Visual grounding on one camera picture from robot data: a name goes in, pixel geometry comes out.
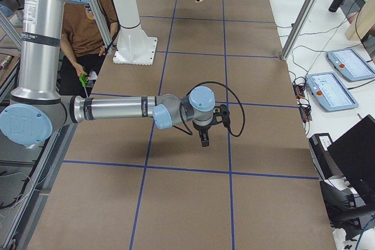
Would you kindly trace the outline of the near teach pendant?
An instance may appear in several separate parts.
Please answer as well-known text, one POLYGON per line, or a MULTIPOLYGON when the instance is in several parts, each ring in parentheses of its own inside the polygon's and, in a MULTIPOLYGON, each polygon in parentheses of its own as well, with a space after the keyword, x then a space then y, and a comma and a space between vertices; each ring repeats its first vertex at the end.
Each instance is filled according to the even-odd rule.
POLYGON ((334 72, 307 74, 305 80, 312 95, 327 112, 354 109, 359 106, 334 72))

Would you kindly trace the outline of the black laptop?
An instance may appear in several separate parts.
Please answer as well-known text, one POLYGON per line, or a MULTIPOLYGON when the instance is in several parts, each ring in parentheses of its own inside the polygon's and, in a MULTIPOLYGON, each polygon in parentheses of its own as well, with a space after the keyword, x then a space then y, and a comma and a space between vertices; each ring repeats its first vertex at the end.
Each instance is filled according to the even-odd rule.
POLYGON ((328 152, 364 202, 374 203, 374 118, 365 116, 334 141, 328 152))

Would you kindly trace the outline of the far teach pendant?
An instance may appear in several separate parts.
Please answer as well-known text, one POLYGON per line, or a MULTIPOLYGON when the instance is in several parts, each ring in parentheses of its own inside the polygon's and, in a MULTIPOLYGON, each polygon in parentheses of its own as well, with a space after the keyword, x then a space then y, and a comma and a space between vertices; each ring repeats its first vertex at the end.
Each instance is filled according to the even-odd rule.
POLYGON ((328 51, 326 57, 348 81, 374 78, 374 69, 352 48, 328 51))

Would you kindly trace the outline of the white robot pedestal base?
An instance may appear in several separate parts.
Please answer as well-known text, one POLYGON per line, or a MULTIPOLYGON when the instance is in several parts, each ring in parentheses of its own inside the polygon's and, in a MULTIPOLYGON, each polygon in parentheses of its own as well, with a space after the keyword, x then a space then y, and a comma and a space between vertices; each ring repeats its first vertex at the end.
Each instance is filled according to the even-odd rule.
POLYGON ((113 3, 120 27, 114 63, 151 65, 158 39, 149 37, 142 29, 136 0, 113 0, 113 3))

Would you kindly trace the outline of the teach pendant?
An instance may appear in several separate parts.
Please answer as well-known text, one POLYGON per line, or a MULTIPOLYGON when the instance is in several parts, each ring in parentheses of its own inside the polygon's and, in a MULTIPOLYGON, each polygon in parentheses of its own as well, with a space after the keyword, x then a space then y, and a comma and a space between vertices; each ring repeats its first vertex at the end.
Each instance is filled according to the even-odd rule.
POLYGON ((312 95, 327 112, 354 109, 359 106, 334 72, 307 74, 305 80, 312 95))
POLYGON ((374 69, 352 48, 328 51, 326 57, 348 81, 374 78, 374 69))

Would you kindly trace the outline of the green handled tool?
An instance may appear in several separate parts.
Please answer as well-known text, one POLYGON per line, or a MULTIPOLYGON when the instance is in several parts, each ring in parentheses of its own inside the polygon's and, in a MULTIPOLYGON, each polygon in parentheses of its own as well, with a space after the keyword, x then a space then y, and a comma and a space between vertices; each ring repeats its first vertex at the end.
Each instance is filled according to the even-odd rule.
POLYGON ((87 88, 86 88, 87 87, 87 75, 84 69, 80 72, 79 81, 82 85, 86 98, 88 98, 88 93, 87 93, 87 88))

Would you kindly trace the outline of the person in brown shirt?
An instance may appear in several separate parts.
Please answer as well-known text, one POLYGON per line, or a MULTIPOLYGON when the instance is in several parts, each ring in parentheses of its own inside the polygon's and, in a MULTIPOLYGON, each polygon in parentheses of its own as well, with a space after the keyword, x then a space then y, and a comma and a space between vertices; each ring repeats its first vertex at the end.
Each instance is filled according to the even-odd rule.
POLYGON ((91 89, 84 89, 79 78, 92 71, 98 74, 105 59, 103 38, 89 4, 65 4, 60 50, 64 57, 59 94, 86 98, 91 89))

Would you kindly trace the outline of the black computer box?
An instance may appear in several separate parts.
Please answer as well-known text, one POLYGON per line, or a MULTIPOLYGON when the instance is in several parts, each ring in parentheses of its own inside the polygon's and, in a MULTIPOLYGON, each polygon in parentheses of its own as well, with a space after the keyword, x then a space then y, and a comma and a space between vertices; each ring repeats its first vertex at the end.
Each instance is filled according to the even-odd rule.
POLYGON ((318 164, 318 171, 322 173, 322 178, 341 176, 342 172, 328 152, 328 147, 333 143, 329 133, 313 134, 309 138, 309 143, 318 164))

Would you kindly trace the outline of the wooden board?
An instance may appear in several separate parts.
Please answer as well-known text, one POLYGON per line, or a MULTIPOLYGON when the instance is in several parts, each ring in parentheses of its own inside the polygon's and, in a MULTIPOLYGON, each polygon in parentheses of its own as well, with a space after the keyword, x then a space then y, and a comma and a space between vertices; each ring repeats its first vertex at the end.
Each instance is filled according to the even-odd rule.
POLYGON ((346 38, 361 40, 374 25, 374 21, 374 0, 368 0, 345 31, 346 38))

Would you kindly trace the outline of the orange electronics board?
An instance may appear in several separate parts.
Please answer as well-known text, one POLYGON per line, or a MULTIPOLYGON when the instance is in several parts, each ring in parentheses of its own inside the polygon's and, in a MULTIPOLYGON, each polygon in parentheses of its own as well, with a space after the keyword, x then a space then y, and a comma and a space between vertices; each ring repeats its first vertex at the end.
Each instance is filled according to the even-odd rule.
POLYGON ((293 85, 293 90, 295 93, 296 98, 305 98, 304 90, 305 87, 303 85, 293 85))

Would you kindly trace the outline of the aluminium frame post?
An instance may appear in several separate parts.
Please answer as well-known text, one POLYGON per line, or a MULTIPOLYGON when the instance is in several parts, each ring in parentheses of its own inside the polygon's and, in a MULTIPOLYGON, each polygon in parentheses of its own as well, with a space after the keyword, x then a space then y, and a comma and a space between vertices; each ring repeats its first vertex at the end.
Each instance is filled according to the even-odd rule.
POLYGON ((317 0, 305 0, 299 14, 296 18, 296 21, 292 27, 292 30, 287 38, 287 41, 282 49, 280 54, 280 59, 286 61, 288 56, 290 55, 302 28, 304 27, 308 16, 317 0))

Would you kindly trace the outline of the aluminium side frame strut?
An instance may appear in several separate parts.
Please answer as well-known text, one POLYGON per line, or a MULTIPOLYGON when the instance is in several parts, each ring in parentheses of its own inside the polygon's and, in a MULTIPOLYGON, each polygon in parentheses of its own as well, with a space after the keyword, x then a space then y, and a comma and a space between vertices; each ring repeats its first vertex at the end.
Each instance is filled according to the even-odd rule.
POLYGON ((110 17, 104 7, 104 4, 108 1, 109 0, 90 0, 91 10, 103 40, 100 56, 111 54, 111 46, 113 43, 110 17))

